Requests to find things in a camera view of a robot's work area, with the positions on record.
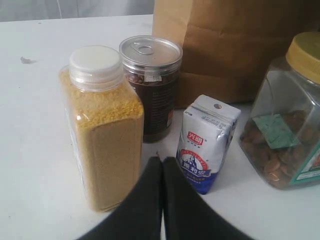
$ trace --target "green label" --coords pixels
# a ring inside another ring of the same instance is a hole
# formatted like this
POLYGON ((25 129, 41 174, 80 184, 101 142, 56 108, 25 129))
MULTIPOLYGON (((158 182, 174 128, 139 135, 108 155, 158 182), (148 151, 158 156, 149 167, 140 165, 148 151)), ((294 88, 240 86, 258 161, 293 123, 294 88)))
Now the green label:
POLYGON ((317 143, 307 156, 289 184, 299 184, 315 180, 320 180, 320 142, 317 143))
POLYGON ((271 149, 288 148, 300 144, 280 114, 257 116, 253 121, 271 149))

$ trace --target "white table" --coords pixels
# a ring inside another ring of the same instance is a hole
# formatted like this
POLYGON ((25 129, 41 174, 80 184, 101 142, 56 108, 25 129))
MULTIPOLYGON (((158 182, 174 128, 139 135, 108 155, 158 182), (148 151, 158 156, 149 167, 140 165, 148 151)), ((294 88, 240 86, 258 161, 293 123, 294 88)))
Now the white table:
MULTIPOLYGON (((57 74, 76 48, 118 49, 151 29, 152 15, 0 23, 0 239, 75 239, 108 216, 87 207, 57 74)), ((265 184, 237 142, 250 105, 236 107, 242 114, 234 140, 204 200, 257 240, 319 239, 320 186, 281 191, 265 184)), ((175 155, 181 120, 176 111, 170 135, 143 145, 142 169, 156 151, 175 155)))

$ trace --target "white wall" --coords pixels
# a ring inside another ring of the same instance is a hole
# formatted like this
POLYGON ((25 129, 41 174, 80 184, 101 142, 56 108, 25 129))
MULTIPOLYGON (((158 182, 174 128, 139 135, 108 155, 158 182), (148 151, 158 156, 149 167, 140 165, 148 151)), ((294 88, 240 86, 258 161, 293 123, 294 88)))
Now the white wall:
POLYGON ((152 14, 154 0, 0 0, 0 22, 152 14))

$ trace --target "milk carton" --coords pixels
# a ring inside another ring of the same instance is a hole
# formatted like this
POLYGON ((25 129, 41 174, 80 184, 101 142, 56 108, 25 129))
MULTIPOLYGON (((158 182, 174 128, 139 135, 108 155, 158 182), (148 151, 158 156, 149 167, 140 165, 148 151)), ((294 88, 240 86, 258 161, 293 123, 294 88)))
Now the milk carton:
POLYGON ((201 95, 183 113, 176 158, 201 194, 211 188, 220 171, 241 111, 201 95))

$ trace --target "plastic jar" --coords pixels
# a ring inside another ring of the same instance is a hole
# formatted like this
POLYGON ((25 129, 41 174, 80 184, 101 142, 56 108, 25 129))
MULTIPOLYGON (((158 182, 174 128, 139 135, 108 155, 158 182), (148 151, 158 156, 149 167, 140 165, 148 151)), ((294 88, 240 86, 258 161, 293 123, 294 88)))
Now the plastic jar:
POLYGON ((117 206, 138 180, 144 110, 106 46, 75 50, 59 78, 85 195, 91 208, 117 206))
POLYGON ((125 76, 144 107, 143 141, 152 143, 170 131, 182 48, 163 38, 134 36, 119 46, 125 76))
POLYGON ((298 34, 271 63, 240 145, 276 188, 320 181, 320 32, 298 34))

